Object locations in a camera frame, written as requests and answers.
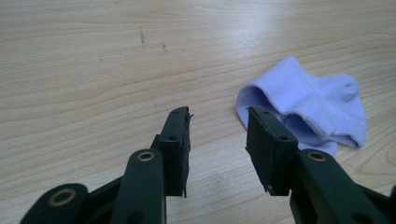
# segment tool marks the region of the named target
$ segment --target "table surface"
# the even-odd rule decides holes
[[[396,184],[396,4],[388,1],[0,2],[0,222],[63,183],[96,189],[188,105],[188,198],[169,223],[293,223],[264,192],[235,113],[241,87],[294,55],[361,86],[364,150],[336,159],[357,183]]]

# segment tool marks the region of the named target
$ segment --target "wood grain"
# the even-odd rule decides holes
[[[396,184],[396,4],[388,1],[0,1],[0,222],[48,189],[122,175],[170,110],[188,105],[187,199],[169,223],[293,223],[244,150],[239,89],[294,55],[347,73],[369,120],[364,150],[336,159],[359,184]]]

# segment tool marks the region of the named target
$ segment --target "fabric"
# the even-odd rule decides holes
[[[299,149],[335,156],[337,143],[364,146],[367,120],[359,84],[350,75],[313,77],[288,57],[240,90],[236,111],[246,128],[250,106],[272,112],[299,140]]]

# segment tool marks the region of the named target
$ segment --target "wooden table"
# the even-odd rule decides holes
[[[336,159],[359,184],[396,184],[396,4],[388,1],[0,2],[0,222],[48,189],[96,189],[188,105],[188,198],[169,223],[293,223],[263,190],[235,113],[245,84],[294,55],[361,85],[364,150]]]

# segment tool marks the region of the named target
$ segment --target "light purple sock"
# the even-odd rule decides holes
[[[250,106],[271,111],[297,137],[299,149],[335,156],[337,142],[364,146],[367,120],[350,75],[313,77],[288,57],[240,90],[236,111],[246,128]]]

